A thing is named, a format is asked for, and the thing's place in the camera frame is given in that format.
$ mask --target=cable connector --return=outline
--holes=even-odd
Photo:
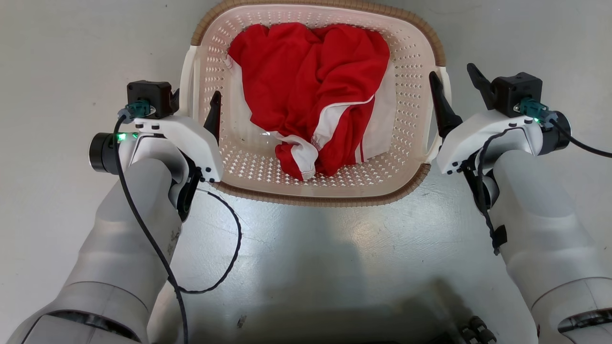
[[[117,118],[125,116],[123,124],[129,124],[134,121],[135,118],[145,118],[156,112],[156,109],[149,104],[147,100],[138,100],[125,106],[125,108],[119,110]]]
[[[551,120],[557,121],[559,116],[556,111],[550,111],[548,106],[537,102],[532,98],[523,98],[521,102],[516,106],[515,111],[534,119],[536,123],[544,126],[547,129],[553,127]]]

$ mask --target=red clothing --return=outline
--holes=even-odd
[[[331,176],[367,159],[360,144],[390,57],[379,33],[343,24],[254,25],[229,55],[242,68],[252,123],[285,141],[276,148],[283,171],[305,180],[315,168]]]

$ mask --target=teal connector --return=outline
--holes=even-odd
[[[130,113],[130,118],[144,118],[151,114],[151,106],[147,100],[139,100],[125,106]]]
[[[518,106],[519,112],[527,117],[534,119],[536,123],[543,125],[546,128],[552,128],[550,120],[557,120],[557,112],[550,111],[548,106],[536,102],[532,98],[523,98]]]

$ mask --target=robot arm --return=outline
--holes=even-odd
[[[569,122],[561,113],[532,107],[539,105],[542,81],[531,75],[491,84],[473,64],[468,72],[488,111],[466,122],[445,105],[438,78],[430,75],[443,129],[441,172],[463,173],[479,210],[490,217],[493,246],[531,311],[540,343],[611,342],[612,275],[571,197],[536,158],[569,143],[548,120],[555,118],[566,132],[571,132]],[[481,162],[480,170],[489,170],[482,177],[484,200],[475,175]]]
[[[113,174],[119,150],[133,202],[168,262],[198,183],[223,176],[218,131],[173,116],[173,98],[167,83],[130,83],[134,102],[127,108],[140,132],[100,133],[89,150],[92,167]],[[218,120],[218,114],[211,117]],[[57,298],[24,321],[8,343],[147,344],[146,326],[167,278],[117,182]]]

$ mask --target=perforated basket wall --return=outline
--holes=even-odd
[[[380,32],[389,44],[396,71],[397,113],[389,152],[361,165],[346,166],[333,177],[318,174],[298,181],[280,169],[274,147],[233,102],[223,62],[238,33],[253,24],[300,22],[311,28],[334,23],[351,24]],[[412,192],[427,175],[437,154],[439,137],[427,149],[433,106],[429,73],[439,73],[450,89],[444,50],[434,30],[405,10],[379,4],[342,0],[228,0],[201,20],[192,37],[195,54],[185,60],[181,91],[193,116],[204,123],[215,91],[222,100],[220,151],[225,166],[219,190],[244,198],[304,206],[371,206],[396,201]]]

